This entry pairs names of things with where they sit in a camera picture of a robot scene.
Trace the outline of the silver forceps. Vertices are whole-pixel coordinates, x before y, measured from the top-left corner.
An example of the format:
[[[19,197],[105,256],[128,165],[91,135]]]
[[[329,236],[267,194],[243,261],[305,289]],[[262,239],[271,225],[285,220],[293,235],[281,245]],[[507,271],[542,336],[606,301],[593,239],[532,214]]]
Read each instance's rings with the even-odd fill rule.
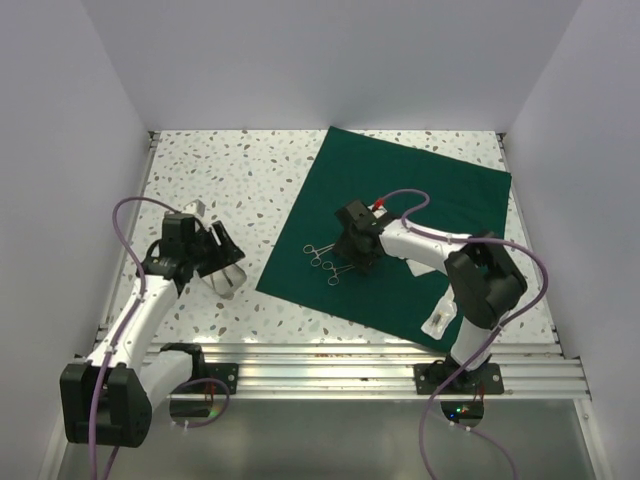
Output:
[[[328,244],[323,247],[315,247],[311,244],[307,244],[303,247],[303,253],[311,256],[310,265],[313,267],[318,267],[322,265],[322,256],[328,252],[330,252],[333,248],[334,244]]]
[[[321,265],[322,269],[328,271],[330,276],[327,280],[329,286],[336,286],[340,282],[340,276],[351,270],[354,270],[353,265],[336,266],[331,261],[325,261]]]

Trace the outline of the stainless steel instrument tray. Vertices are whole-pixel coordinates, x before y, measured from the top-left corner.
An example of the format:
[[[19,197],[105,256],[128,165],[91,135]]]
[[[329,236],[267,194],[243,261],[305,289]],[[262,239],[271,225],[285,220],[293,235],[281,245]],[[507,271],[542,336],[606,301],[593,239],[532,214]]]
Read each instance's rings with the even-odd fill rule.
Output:
[[[247,274],[232,264],[203,278],[205,284],[219,297],[231,299],[247,280]]]

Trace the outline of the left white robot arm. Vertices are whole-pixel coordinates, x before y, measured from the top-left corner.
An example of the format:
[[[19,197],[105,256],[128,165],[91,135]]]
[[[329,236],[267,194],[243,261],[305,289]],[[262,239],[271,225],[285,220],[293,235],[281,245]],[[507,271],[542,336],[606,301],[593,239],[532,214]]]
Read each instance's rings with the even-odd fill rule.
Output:
[[[201,225],[193,213],[170,213],[152,243],[124,311],[84,361],[68,364],[60,376],[66,438],[71,443],[135,448],[146,438],[154,410],[176,390],[193,393],[212,382],[196,343],[167,343],[145,364],[165,315],[195,276],[234,267],[245,257],[224,224]]]

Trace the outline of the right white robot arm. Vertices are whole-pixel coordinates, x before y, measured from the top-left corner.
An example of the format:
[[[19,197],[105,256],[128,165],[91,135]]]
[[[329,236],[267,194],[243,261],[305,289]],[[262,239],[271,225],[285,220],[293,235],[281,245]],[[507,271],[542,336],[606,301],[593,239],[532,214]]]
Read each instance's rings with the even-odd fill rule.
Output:
[[[440,272],[449,282],[420,330],[440,340],[457,315],[458,334],[445,358],[451,389],[468,392],[481,380],[490,353],[484,343],[527,291],[527,283],[491,232],[472,236],[427,228],[382,207],[355,200],[335,212],[342,233],[335,255],[367,273],[383,257],[407,262],[418,277]]]

